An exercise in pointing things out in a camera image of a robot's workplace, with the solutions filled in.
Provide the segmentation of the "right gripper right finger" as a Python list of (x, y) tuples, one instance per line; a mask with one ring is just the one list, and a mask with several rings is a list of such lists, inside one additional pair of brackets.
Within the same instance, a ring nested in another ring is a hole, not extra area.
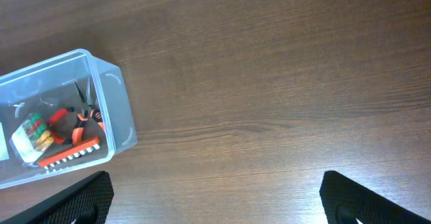
[(329, 224), (430, 224), (336, 171), (324, 173), (319, 194)]

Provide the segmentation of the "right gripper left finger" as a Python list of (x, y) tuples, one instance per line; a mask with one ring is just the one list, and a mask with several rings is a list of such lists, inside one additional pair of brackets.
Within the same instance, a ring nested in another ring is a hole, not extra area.
[(109, 173), (99, 171), (3, 222), (104, 224), (113, 197)]

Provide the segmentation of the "orange bit holder strip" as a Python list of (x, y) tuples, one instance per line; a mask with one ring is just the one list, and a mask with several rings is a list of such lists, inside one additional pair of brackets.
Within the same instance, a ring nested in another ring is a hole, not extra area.
[(36, 161), (36, 166), (46, 170), (53, 169), (57, 165), (67, 163), (83, 155), (100, 149), (100, 139), (92, 137), (91, 139), (81, 140), (72, 143), (66, 147), (49, 147), (48, 153), (44, 153)]

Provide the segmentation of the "long nose pliers orange black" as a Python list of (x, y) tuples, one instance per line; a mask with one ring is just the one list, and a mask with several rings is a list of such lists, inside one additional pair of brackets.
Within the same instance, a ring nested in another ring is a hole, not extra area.
[(102, 118), (102, 113), (97, 105), (93, 101), (92, 97), (92, 80), (88, 79), (86, 84), (86, 95), (84, 96), (77, 82), (75, 82), (75, 88), (78, 93), (78, 96), (81, 99), (81, 112), (77, 114), (77, 120), (75, 124), (75, 128), (72, 132), (72, 144), (73, 146), (78, 146), (81, 144), (86, 144), (90, 149), (99, 149), (100, 148), (100, 139), (95, 136), (89, 140), (83, 140), (84, 129), (86, 124), (93, 120), (98, 126), (105, 131), (104, 121)]

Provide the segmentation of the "clear plastic container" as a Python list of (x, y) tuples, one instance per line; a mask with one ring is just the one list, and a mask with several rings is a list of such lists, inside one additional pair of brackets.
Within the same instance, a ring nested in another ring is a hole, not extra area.
[[(64, 137), (70, 137), (81, 99), (77, 82), (84, 96), (86, 84), (92, 80), (92, 97), (104, 121), (105, 131), (90, 120), (82, 139), (97, 136), (100, 149), (67, 163), (46, 170), (25, 165), (15, 154), (9, 140), (29, 113), (41, 114), (45, 122), (60, 108), (74, 107), (57, 125)], [(8, 73), (1, 77), (1, 187), (9, 188), (105, 163), (137, 143), (137, 133), (121, 70), (84, 49), (59, 56)]]

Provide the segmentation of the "red diagonal cutters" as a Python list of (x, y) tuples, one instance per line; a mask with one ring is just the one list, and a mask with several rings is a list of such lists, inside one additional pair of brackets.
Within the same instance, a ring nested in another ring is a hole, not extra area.
[(50, 128), (51, 136), (54, 139), (54, 142), (59, 145), (70, 145), (72, 144), (72, 140), (70, 137), (64, 137), (57, 130), (57, 125), (62, 121), (68, 114), (74, 113), (74, 107), (64, 107), (58, 109), (46, 122), (46, 125)]

